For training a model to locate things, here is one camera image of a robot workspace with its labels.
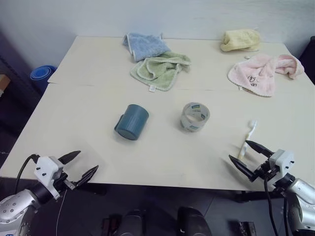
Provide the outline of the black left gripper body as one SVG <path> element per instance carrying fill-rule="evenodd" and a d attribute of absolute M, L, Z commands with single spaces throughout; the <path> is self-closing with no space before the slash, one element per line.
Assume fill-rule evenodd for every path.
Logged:
<path fill-rule="evenodd" d="M 69 181 L 68 174 L 62 171 L 60 177 L 56 180 L 54 180 L 53 187 L 56 189 L 58 193 L 62 193 L 67 189 L 73 190 L 74 189 L 74 183 Z"/>

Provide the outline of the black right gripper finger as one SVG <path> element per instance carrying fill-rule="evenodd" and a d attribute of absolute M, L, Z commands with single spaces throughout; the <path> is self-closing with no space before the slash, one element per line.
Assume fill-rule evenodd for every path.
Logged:
<path fill-rule="evenodd" d="M 270 158 L 273 155 L 273 152 L 270 151 L 268 148 L 266 148 L 265 146 L 258 144 L 254 141 L 250 141 L 250 140 L 245 140 L 245 142 L 253 149 L 255 150 L 257 153 L 263 154 L 265 157 Z"/>
<path fill-rule="evenodd" d="M 234 164 L 234 166 L 250 180 L 250 182 L 254 182 L 256 180 L 256 175 L 254 172 L 249 170 L 242 161 L 231 155 L 229 155 L 229 159 Z"/>

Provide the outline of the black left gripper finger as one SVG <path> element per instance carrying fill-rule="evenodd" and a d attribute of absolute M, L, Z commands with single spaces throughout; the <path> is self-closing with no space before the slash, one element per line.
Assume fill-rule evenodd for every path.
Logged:
<path fill-rule="evenodd" d="M 99 165 L 96 165 L 93 168 L 86 171 L 82 175 L 81 179 L 75 183 L 75 188 L 79 188 L 79 187 L 83 186 L 84 184 L 88 183 L 91 180 L 91 178 L 94 176 L 94 174 L 96 173 L 98 168 L 99 168 Z"/>
<path fill-rule="evenodd" d="M 63 155 L 62 157 L 59 158 L 59 161 L 66 165 L 67 163 L 71 162 L 78 154 L 80 154 L 80 150 L 72 151 L 68 154 Z"/>

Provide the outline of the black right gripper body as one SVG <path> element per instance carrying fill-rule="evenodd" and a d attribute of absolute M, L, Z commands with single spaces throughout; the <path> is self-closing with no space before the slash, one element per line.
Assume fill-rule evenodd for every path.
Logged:
<path fill-rule="evenodd" d="M 254 171 L 255 179 L 267 179 L 268 182 L 279 180 L 279 167 L 270 157 Z"/>

